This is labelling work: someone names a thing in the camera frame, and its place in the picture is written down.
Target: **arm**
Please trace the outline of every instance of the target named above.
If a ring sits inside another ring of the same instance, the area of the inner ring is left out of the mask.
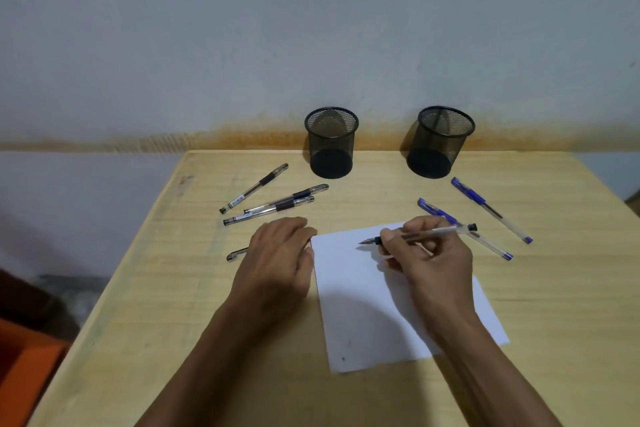
[[[306,225],[304,218],[282,218],[255,232],[227,300],[136,427],[219,420],[250,345],[307,296],[313,251],[305,246],[316,230]]]
[[[405,223],[403,230],[416,232],[447,225],[439,217],[418,217]],[[406,275],[425,328],[453,365],[484,422],[492,427],[560,426],[477,317],[473,256],[460,237],[447,234],[425,241],[422,247],[408,245],[395,230],[382,230],[380,237],[382,252],[394,257],[388,265]]]

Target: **hand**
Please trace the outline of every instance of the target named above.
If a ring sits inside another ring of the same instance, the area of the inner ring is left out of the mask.
[[[401,230],[380,231],[381,253],[393,255],[387,261],[389,267],[407,277],[420,318],[436,342],[459,319],[477,319],[471,281],[473,255],[455,233],[416,244],[408,244],[400,235],[447,226],[440,216],[418,216],[404,223]]]
[[[253,234],[224,305],[252,334],[288,316],[307,297],[314,251],[305,246],[316,234],[307,218],[280,218]]]

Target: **wooden desk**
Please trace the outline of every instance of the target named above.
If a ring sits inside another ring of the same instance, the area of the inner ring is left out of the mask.
[[[397,152],[358,152],[317,201],[224,227],[218,209],[283,162],[247,199],[321,183],[299,152],[187,153],[125,255],[30,423],[129,426],[163,388],[227,296],[262,221],[307,216],[319,233],[402,221],[418,197],[515,255],[469,240],[475,273],[511,344],[504,350],[567,426],[640,418],[640,220],[571,155],[463,153],[452,175],[534,238],[525,245],[449,180],[409,171]],[[315,282],[291,322],[259,346],[228,416],[241,426],[452,426],[463,416],[434,359],[330,375]]]

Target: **forearm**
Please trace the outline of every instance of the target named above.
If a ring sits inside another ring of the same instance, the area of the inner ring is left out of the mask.
[[[477,316],[459,319],[441,348],[492,427],[560,426],[537,391],[493,341]]]
[[[223,305],[136,427],[191,427],[220,415],[250,331]]]

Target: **blue pen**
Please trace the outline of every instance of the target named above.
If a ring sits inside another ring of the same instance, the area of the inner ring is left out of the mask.
[[[459,227],[464,226],[462,223],[460,223],[460,221],[453,218],[452,215],[445,213],[443,210],[439,208],[436,208],[436,206],[428,203],[422,198],[418,199],[418,206],[424,209],[427,213],[433,214],[434,216],[442,216],[445,220],[449,221],[449,223],[451,223],[452,225],[457,225]],[[498,255],[500,255],[503,259],[511,260],[513,258],[513,255],[511,253],[507,253],[498,245],[491,243],[489,240],[484,238],[480,233],[469,232],[469,236],[472,237],[474,240],[476,240],[478,243],[481,243],[482,245],[486,246],[492,252],[495,252]]]
[[[484,199],[484,197],[480,196],[478,193],[476,193],[476,191],[474,191],[470,187],[462,184],[457,177],[454,177],[451,180],[451,183],[466,197],[468,197],[472,201],[475,201],[477,204],[480,204],[491,216],[493,216],[496,220],[500,221],[505,227],[507,227],[513,233],[515,233],[518,237],[520,237],[520,239],[522,239],[524,243],[528,244],[533,241],[533,238],[531,238],[525,232],[519,229],[518,226],[513,221],[509,220],[508,218],[505,218],[503,215],[501,215],[495,209],[489,206],[489,204],[486,203],[486,199]]]

